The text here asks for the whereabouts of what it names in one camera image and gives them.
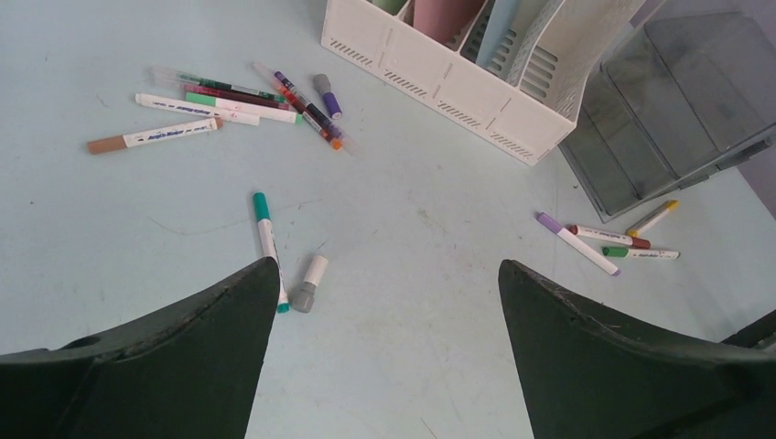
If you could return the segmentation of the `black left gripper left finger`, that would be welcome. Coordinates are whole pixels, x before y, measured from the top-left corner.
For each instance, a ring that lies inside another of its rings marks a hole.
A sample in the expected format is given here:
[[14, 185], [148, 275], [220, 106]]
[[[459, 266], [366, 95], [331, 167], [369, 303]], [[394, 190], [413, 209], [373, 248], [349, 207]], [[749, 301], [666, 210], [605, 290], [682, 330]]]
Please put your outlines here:
[[242, 438], [279, 291], [263, 258], [117, 327], [1, 358], [4, 438]]

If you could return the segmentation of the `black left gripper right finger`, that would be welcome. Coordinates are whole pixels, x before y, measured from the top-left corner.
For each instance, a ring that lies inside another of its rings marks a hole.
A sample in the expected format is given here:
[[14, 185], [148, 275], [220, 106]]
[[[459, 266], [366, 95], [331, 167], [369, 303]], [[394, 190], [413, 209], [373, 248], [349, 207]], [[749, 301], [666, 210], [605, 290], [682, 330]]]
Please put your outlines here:
[[775, 317], [711, 342], [505, 260], [501, 306], [537, 438], [772, 438]]

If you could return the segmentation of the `blue clipboard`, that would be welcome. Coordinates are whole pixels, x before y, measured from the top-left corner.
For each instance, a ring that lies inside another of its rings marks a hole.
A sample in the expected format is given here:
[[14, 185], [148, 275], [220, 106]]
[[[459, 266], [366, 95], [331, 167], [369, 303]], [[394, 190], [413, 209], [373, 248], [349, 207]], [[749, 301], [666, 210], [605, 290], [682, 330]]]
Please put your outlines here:
[[510, 29], [521, 3], [521, 0], [492, 1], [487, 26], [475, 61], [478, 66], [486, 68], [490, 64], [502, 39]]

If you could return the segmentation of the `pink clipboard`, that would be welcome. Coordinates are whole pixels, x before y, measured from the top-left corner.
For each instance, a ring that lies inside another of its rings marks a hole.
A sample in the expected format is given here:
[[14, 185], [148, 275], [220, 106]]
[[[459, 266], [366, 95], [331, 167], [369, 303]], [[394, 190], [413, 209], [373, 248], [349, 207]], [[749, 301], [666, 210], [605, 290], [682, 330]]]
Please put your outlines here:
[[481, 10], [483, 0], [416, 0], [414, 28], [447, 43]]

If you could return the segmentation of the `green clipboard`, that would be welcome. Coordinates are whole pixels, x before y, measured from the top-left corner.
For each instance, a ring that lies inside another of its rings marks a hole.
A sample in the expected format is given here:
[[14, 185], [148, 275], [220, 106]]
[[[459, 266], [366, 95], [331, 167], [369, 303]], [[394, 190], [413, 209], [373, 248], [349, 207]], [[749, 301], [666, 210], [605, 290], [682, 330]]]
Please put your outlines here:
[[406, 2], [407, 0], [371, 0], [373, 5], [394, 16], [401, 11]]

